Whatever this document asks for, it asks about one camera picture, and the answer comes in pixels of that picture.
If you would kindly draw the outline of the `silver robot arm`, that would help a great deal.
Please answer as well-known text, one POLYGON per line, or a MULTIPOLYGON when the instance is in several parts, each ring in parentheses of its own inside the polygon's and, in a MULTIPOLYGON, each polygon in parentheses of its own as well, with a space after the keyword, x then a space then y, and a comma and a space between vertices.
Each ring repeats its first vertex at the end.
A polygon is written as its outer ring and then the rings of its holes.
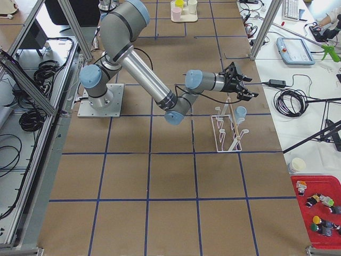
POLYGON ((149 12, 141 1, 124 1, 103 17, 100 33, 104 54, 98 63, 85 66, 79 76, 93 109, 105 109, 113 104, 115 95, 107 83, 118 73, 116 65, 126 69, 150 94, 172 125, 180 124, 203 91, 236 93, 237 101, 249 101, 258 96, 244 86, 251 78, 234 62, 219 73, 187 71, 185 92, 181 96, 174 94, 134 50, 133 42, 149 21, 149 12))

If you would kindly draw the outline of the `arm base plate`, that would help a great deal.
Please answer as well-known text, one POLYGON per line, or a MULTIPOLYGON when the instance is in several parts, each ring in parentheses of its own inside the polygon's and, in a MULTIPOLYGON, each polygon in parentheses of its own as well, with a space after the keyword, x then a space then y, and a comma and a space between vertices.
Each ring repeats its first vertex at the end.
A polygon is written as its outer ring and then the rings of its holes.
POLYGON ((87 91, 84 90, 77 116, 79 118, 119 118, 124 87, 125 84, 107 83, 107 92, 101 98, 89 97, 87 91))

